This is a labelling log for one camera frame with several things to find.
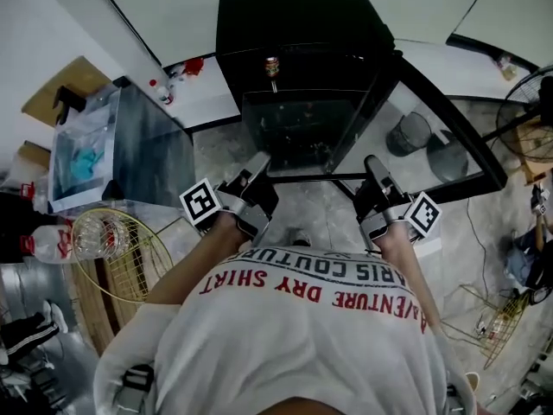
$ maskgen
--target white wall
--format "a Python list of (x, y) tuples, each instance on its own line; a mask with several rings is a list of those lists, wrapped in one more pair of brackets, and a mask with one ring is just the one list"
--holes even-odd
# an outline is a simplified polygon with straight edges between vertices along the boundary
[[(397, 39), (445, 43), (474, 0), (371, 0)], [(164, 66), (215, 51), (219, 0), (115, 0)]]
[(110, 79), (124, 74), (55, 0), (0, 0), (0, 169), (25, 140), (50, 149), (53, 128), (21, 107), (79, 55)]
[(149, 57), (142, 43), (108, 0), (56, 1), (121, 66), (130, 80), (154, 101), (158, 101), (148, 82), (156, 79), (166, 83), (167, 75)]
[(456, 32), (546, 66), (553, 61), (553, 0), (478, 0)]

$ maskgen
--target cardboard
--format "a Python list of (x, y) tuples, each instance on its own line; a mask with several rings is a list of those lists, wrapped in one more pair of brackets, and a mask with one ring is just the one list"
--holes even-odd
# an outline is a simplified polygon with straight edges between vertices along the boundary
[(17, 155), (27, 161), (42, 166), (45, 170), (50, 167), (50, 151), (42, 148), (38, 144), (25, 141), (17, 150)]
[(81, 97), (97, 92), (111, 83), (94, 65), (82, 55), (77, 57), (33, 95), (21, 111), (46, 125), (55, 126), (55, 120), (61, 111), (61, 104), (54, 109), (55, 94), (60, 86), (65, 86)]

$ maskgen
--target cable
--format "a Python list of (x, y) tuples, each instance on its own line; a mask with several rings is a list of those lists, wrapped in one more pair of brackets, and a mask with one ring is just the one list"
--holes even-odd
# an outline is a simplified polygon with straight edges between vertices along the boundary
[(482, 244), (482, 242), (480, 241), (480, 239), (478, 238), (478, 235), (477, 235), (476, 231), (474, 230), (473, 219), (470, 218), (470, 213), (468, 212), (468, 206), (469, 206), (469, 205), (470, 205), (470, 198), (467, 200), (467, 217), (468, 217), (468, 221), (470, 222), (470, 227), (473, 229), (474, 237), (476, 238), (476, 241), (478, 241), (478, 244), (480, 245), (480, 247), (481, 247), (482, 250), (484, 251), (484, 260), (482, 261), (482, 281), (484, 282), (484, 290), (486, 291), (486, 299), (485, 299), (485, 301), (487, 301), (487, 299), (488, 299), (489, 296), (490, 296), (490, 292), (489, 292), (489, 290), (487, 289), (487, 282), (486, 282), (486, 258), (487, 258), (487, 250), (486, 250), (486, 248), (484, 247), (484, 245)]
[(512, 298), (512, 289), (502, 289), (499, 291), (499, 296), (502, 298), (511, 299)]
[(495, 143), (499, 140), (499, 137), (496, 137), (494, 138), (494, 140), (492, 141), (492, 144), (490, 145), (490, 150), (493, 149), (493, 146), (495, 145)]
[(488, 401), (487, 403), (484, 404), (484, 408), (487, 408), (489, 407), (490, 405), (492, 405), (492, 403), (495, 403), (498, 399), (504, 397), (507, 392), (509, 392), (510, 390), (512, 390), (513, 388), (515, 387), (520, 387), (520, 385), (518, 384), (515, 384), (515, 385), (512, 385), (510, 387), (507, 387), (502, 393), (500, 393), (498, 396), (496, 396), (494, 399), (492, 399), (491, 401)]

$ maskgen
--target plastic bottle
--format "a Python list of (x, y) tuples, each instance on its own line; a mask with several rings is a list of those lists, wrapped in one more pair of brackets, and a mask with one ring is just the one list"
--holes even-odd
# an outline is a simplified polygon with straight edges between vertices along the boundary
[(170, 105), (173, 103), (173, 94), (169, 91), (169, 89), (166, 86), (160, 85), (157, 83), (157, 80), (150, 80), (149, 85), (152, 86), (157, 93), (157, 98), (161, 102), (163, 102), (165, 105)]
[(82, 220), (73, 242), (79, 259), (115, 259), (128, 252), (130, 235), (122, 222), (93, 216)]
[(71, 227), (68, 225), (40, 226), (31, 236), (20, 239), (23, 253), (32, 253), (42, 263), (60, 265), (75, 263), (71, 244)]
[(22, 184), (19, 194), (25, 200), (33, 202), (33, 209), (40, 214), (48, 213), (48, 174), (31, 184)]

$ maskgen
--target black cable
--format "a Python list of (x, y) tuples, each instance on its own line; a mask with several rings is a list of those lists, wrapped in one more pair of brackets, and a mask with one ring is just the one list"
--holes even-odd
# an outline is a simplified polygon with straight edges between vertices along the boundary
[(470, 222), (470, 227), (473, 229), (474, 237), (476, 238), (476, 241), (478, 241), (478, 244), (484, 251), (484, 260), (482, 261), (482, 281), (484, 282), (484, 289), (486, 291), (486, 301), (489, 298), (489, 290), (487, 289), (487, 282), (486, 282), (486, 257), (487, 257), (487, 251), (480, 239), (478, 238), (478, 235), (476, 234), (476, 231), (474, 230), (474, 223), (473, 219), (470, 218), (470, 213), (468, 212), (468, 206), (470, 205), (470, 198), (467, 200), (467, 217), (468, 221)]
[(490, 150), (493, 149), (493, 146), (495, 145), (495, 143), (499, 140), (499, 137), (496, 137), (494, 138), (494, 140), (492, 141), (492, 144), (490, 145)]
[(499, 291), (499, 296), (503, 297), (503, 298), (511, 299), (512, 298), (512, 289), (502, 289), (502, 290), (500, 290)]

